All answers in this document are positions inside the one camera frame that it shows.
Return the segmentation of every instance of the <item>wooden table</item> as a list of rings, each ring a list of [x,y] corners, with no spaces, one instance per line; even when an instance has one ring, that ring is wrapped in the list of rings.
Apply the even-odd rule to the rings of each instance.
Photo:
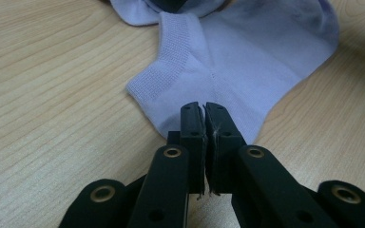
[[[269,114],[256,144],[303,185],[365,190],[365,0],[333,0],[337,52]],[[92,181],[128,184],[165,140],[125,84],[156,56],[98,0],[0,0],[0,227],[56,227]],[[237,227],[230,196],[196,201],[189,227]]]

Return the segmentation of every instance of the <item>brass grommet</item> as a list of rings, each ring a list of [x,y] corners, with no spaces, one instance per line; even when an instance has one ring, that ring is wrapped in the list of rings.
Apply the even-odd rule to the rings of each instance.
[[[90,193],[90,199],[94,202],[104,202],[110,200],[115,195],[115,188],[110,185],[97,187]]]
[[[163,153],[168,158],[177,158],[182,154],[182,151],[177,148],[168,148]]]
[[[247,154],[251,157],[254,157],[254,158],[257,158],[257,159],[260,159],[262,158],[263,156],[265,156],[265,154],[263,153],[262,150],[259,150],[257,148],[254,148],[254,147],[250,147],[247,149]]]
[[[341,186],[341,185],[334,185],[331,189],[331,192],[336,196],[338,199],[351,203],[351,204],[358,204],[361,203],[360,196],[352,191],[351,189]]]

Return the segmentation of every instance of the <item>dark object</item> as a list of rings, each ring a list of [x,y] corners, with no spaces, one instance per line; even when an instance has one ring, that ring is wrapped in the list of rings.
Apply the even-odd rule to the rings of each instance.
[[[365,227],[365,193],[330,180],[301,186],[267,149],[246,145],[227,110],[182,107],[180,132],[169,132],[146,176],[123,186],[89,184],[60,227],[185,227],[188,194],[232,194],[241,227]]]
[[[153,4],[166,12],[177,12],[186,0],[150,0]]]

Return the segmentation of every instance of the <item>bolt hole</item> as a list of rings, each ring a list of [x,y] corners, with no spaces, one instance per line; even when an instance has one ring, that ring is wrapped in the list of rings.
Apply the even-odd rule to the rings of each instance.
[[[115,189],[112,186],[104,185],[97,187],[90,194],[90,199],[94,202],[105,202],[110,200],[115,194]]]
[[[164,219],[164,213],[163,213],[163,210],[161,209],[155,209],[155,210],[152,210],[150,213],[149,213],[149,219],[151,221],[154,221],[154,222],[157,222],[157,221],[161,221]]]
[[[306,211],[298,211],[296,216],[302,222],[305,222],[305,223],[313,222],[313,216],[310,213],[306,212]]]
[[[182,151],[177,148],[168,148],[163,153],[168,158],[177,158],[181,155]]]
[[[254,158],[262,158],[265,154],[263,153],[263,151],[261,151],[261,150],[258,150],[258,149],[256,149],[256,148],[249,148],[248,150],[247,150],[247,153],[250,155],[250,156],[252,156],[252,157],[254,157]]]
[[[356,192],[344,186],[335,185],[332,188],[332,193],[338,199],[348,203],[358,204],[361,202],[361,198]]]

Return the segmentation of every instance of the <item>table surface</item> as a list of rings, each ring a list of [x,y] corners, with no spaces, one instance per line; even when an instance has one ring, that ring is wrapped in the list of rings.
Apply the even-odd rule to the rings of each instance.
[[[337,52],[270,112],[255,144],[301,184],[365,191],[365,0],[332,0]],[[125,84],[158,27],[98,0],[0,0],[0,227],[56,227],[92,181],[128,184],[165,144]],[[237,227],[230,196],[191,196],[188,227]]]

